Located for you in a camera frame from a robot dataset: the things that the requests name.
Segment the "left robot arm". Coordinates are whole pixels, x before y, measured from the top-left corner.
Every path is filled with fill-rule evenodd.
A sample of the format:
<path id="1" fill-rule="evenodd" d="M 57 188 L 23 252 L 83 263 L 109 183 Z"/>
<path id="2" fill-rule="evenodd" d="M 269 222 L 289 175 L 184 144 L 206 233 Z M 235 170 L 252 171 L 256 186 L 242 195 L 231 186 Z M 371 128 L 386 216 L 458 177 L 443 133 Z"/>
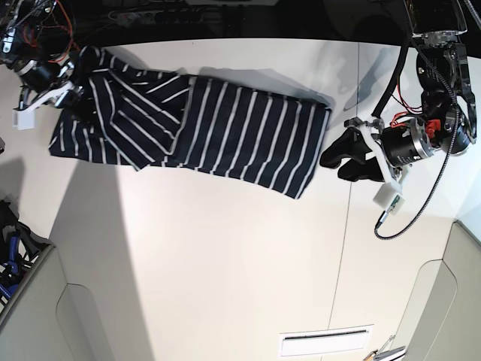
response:
<path id="1" fill-rule="evenodd" d="M 370 120 L 352 118 L 319 164 L 356 182 L 399 181 L 402 169 L 437 150 L 454 156 L 476 143 L 476 99 L 471 90 L 467 31 L 460 1 L 404 1 L 404 39 L 392 76 Z M 421 104 L 401 95 L 401 73 L 410 47 L 417 51 Z"/>

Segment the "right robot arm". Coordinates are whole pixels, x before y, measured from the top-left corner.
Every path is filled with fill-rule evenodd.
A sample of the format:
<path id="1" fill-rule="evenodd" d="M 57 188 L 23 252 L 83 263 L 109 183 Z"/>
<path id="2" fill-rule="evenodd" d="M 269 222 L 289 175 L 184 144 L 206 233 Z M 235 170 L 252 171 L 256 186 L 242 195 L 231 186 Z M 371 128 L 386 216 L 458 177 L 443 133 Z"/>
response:
<path id="1" fill-rule="evenodd" d="M 94 111 L 91 92 L 77 74 L 82 38 L 95 29 L 86 1 L 2 1 L 1 64 L 21 82 L 14 116 L 42 105 L 77 117 Z"/>

